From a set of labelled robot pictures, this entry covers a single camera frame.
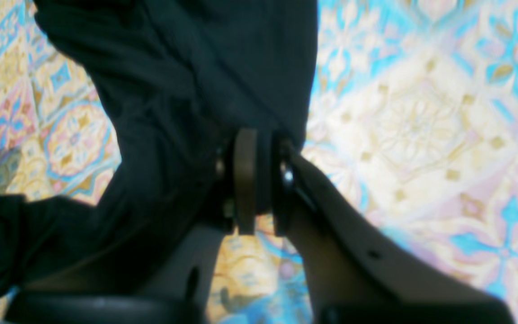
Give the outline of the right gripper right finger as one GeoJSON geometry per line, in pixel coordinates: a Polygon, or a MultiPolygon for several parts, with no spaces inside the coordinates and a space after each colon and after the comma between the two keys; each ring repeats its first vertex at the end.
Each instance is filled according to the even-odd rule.
{"type": "Polygon", "coordinates": [[[304,263],[316,324],[512,324],[500,299],[387,238],[282,135],[272,139],[275,234],[304,263]]]}

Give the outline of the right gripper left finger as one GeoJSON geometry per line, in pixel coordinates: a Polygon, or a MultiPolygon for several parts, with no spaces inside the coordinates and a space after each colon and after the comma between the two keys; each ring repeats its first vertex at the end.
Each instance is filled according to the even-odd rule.
{"type": "Polygon", "coordinates": [[[31,281],[7,324],[204,324],[221,242],[255,227],[257,131],[218,150],[215,175],[178,192],[168,207],[117,243],[31,281]]]}

